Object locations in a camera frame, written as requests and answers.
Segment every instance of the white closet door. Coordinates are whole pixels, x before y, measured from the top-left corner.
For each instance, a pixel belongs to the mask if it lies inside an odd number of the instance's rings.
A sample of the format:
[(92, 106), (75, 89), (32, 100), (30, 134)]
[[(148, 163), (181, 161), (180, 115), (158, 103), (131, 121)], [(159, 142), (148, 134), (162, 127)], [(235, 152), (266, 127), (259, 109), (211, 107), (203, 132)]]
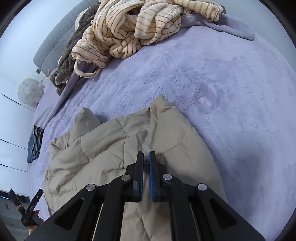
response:
[(0, 115), (0, 139), (27, 149), (31, 129), (21, 126)]
[(0, 116), (25, 128), (32, 128), (34, 117), (34, 112), (32, 110), (15, 103), (3, 95), (0, 95), (0, 103)]
[(0, 164), (26, 172), (28, 151), (0, 140)]
[(17, 195), (29, 196), (28, 173), (0, 165), (0, 189), (9, 192), (11, 188)]
[(20, 105), (35, 111), (36, 107), (32, 104), (24, 104), (21, 103), (17, 96), (18, 85), (14, 83), (12, 80), (8, 79), (6, 76), (0, 73), (0, 93), (7, 96), (8, 98), (14, 100)]

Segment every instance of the metal screw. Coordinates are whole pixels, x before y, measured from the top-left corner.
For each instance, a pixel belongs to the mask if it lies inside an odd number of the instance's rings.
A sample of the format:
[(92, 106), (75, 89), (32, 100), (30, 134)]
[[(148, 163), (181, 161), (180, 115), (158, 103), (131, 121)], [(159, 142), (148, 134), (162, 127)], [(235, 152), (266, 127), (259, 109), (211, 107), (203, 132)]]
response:
[(127, 175), (127, 174), (125, 174), (125, 175), (123, 175), (123, 176), (121, 177), (121, 179), (122, 179), (123, 181), (128, 181), (128, 180), (130, 180), (130, 179), (131, 179), (131, 176), (130, 176), (130, 175)]
[(88, 184), (87, 186), (86, 186), (86, 190), (87, 191), (93, 191), (93, 190), (95, 190), (96, 189), (96, 186), (94, 185), (94, 184)]
[(163, 179), (164, 179), (164, 180), (167, 180), (167, 181), (168, 181), (168, 180), (171, 180), (172, 178), (173, 178), (173, 177), (172, 177), (171, 174), (164, 174), (164, 175), (163, 175)]
[(207, 189), (207, 185), (201, 183), (201, 184), (198, 184), (197, 188), (201, 191), (205, 191)]

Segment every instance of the plastic bag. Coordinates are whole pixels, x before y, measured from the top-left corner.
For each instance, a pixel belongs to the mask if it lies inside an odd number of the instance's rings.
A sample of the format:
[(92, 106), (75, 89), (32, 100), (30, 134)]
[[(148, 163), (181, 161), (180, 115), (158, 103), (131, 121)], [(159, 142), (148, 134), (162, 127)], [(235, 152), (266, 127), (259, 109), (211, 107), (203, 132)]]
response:
[(24, 104), (39, 103), (43, 96), (43, 87), (34, 79), (25, 79), (19, 85), (17, 95), (20, 102)]

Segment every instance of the blue gripper pad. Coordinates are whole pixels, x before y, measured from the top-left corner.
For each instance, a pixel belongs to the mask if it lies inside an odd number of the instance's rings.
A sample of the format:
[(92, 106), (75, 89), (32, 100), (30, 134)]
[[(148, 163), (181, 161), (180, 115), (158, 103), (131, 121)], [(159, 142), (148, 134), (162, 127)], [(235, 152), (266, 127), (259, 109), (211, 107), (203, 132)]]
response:
[(144, 155), (143, 155), (143, 161), (141, 165), (140, 201), (142, 201), (142, 196), (143, 196), (143, 178), (144, 178)]
[(153, 179), (152, 160), (151, 160), (150, 153), (149, 153), (149, 181), (150, 181), (150, 197), (151, 197), (151, 201), (154, 201), (154, 179)]

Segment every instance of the beige puffer jacket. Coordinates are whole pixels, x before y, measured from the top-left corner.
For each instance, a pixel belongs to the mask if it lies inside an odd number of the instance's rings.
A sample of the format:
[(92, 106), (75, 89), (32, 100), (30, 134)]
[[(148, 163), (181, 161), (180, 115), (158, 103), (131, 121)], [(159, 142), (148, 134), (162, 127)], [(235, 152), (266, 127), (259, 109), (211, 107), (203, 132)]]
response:
[[(100, 125), (83, 108), (74, 127), (52, 143), (44, 194), (55, 212), (89, 183), (103, 185), (123, 175), (136, 161), (154, 150), (168, 173), (183, 182), (207, 184), (226, 200), (213, 158), (197, 131), (163, 95), (149, 107)], [(149, 177), (144, 174), (143, 201), (126, 203), (121, 240), (171, 241), (169, 208), (150, 200)]]

